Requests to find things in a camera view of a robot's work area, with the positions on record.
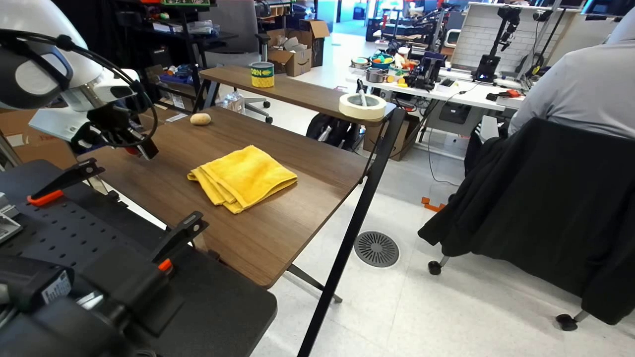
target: floor drain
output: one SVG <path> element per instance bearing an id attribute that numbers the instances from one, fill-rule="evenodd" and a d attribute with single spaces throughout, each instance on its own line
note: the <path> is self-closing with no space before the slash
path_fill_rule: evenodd
<path id="1" fill-rule="evenodd" d="M 363 231 L 357 235 L 355 253 L 369 265 L 387 267 L 397 261 L 399 245 L 381 231 Z"/>

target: white floor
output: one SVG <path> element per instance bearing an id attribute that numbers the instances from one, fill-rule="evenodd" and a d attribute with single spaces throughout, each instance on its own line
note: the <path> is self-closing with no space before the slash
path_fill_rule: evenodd
<path id="1" fill-rule="evenodd" d="M 369 49 L 361 37 L 333 33 L 327 39 L 325 64 L 300 78 L 329 86 L 341 84 L 349 57 L 365 51 Z M 302 134 L 314 116 L 312 110 L 278 100 L 270 112 L 276 124 Z M 575 312 L 579 299 L 506 261 L 462 255 L 450 259 L 443 275 L 429 275 L 427 263 L 439 257 L 439 247 L 417 235 L 417 229 L 431 217 L 431 211 L 421 205 L 421 195 L 443 199 L 454 189 L 460 176 L 460 160 L 429 154 L 423 144 L 405 160 L 393 160 L 387 166 L 361 231 L 389 233 L 397 239 L 401 257 L 395 265 L 379 269 L 351 253 L 337 289 L 345 300 L 329 308 L 314 354 L 635 354 L 633 314 L 617 326 L 587 316 L 579 330 L 564 332 L 556 326 L 554 316 L 564 310 Z M 327 277 L 357 193 L 337 209 L 296 259 L 321 281 Z M 319 293 L 288 273 L 272 287 L 272 293 L 278 297 L 278 314 L 254 354 L 296 354 Z"/>

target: wheel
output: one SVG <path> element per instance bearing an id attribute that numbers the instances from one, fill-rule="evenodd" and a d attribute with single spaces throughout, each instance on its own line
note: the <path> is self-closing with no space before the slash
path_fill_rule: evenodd
<path id="1" fill-rule="evenodd" d="M 575 330 L 577 328 L 577 320 L 568 312 L 558 314 L 556 320 L 562 330 Z"/>
<path id="2" fill-rule="evenodd" d="M 443 265 L 439 261 L 429 261 L 429 273 L 441 275 Z"/>

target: gray shirt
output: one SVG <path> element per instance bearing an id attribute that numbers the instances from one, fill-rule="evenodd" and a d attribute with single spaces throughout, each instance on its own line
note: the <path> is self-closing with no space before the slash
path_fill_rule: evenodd
<path id="1" fill-rule="evenodd" d="M 538 78 L 510 132 L 534 116 L 635 138 L 635 7 L 603 45 L 564 55 Z"/>

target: table leg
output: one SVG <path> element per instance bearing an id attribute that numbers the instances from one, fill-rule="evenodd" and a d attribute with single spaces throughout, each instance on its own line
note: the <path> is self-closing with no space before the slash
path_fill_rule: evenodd
<path id="1" fill-rule="evenodd" d="M 397 140 L 397 132 L 403 124 L 403 108 L 395 108 L 387 120 L 389 120 L 389 126 L 387 126 L 387 132 L 383 134 L 383 140 L 379 142 L 379 148 L 377 148 L 377 158 L 373 160 L 369 172 L 367 172 L 367 180 L 365 180 L 365 185 L 363 185 L 363 191 L 357 199 L 357 205 L 355 205 L 355 211 L 351 215 L 351 221 L 345 229 L 345 235 L 343 235 L 343 241 L 339 245 L 339 251 L 335 255 L 335 261 L 331 265 L 331 271 L 329 271 L 329 277 L 325 279 L 325 287 L 319 295 L 319 300 L 318 300 L 318 306 L 314 310 L 314 316 L 312 316 L 312 322 L 310 322 L 310 328 L 308 332 L 304 334 L 304 340 L 302 340 L 302 346 L 298 350 L 300 357 L 306 357 L 312 352 L 314 348 L 314 342 L 318 338 L 318 332 L 319 332 L 319 326 L 321 326 L 321 320 L 325 316 L 325 310 L 329 308 L 329 302 L 335 295 L 335 287 L 341 279 L 341 273 L 343 273 L 343 267 L 353 251 L 353 245 L 355 245 L 355 239 L 357 239 L 357 233 L 359 233 L 359 227 L 365 219 L 365 213 L 369 211 L 371 207 L 371 201 L 373 201 L 373 195 L 377 191 L 377 185 L 379 185 L 379 180 L 383 176 L 383 170 L 385 170 L 385 164 L 389 162 L 389 156 L 391 156 L 391 148 Z"/>
<path id="2" fill-rule="evenodd" d="M 196 92 L 194 110 L 214 106 L 218 96 L 218 80 L 202 80 Z"/>
<path id="3" fill-rule="evenodd" d="M 204 96 L 204 106 L 216 106 L 216 96 L 218 96 L 218 80 L 208 80 L 206 96 Z"/>
<path id="4" fill-rule="evenodd" d="M 300 269 L 296 263 L 292 263 L 288 267 L 290 273 L 298 275 L 300 279 L 304 279 L 306 283 L 314 285 L 316 289 L 321 289 L 323 291 L 323 285 L 314 277 L 310 275 L 308 271 Z"/>

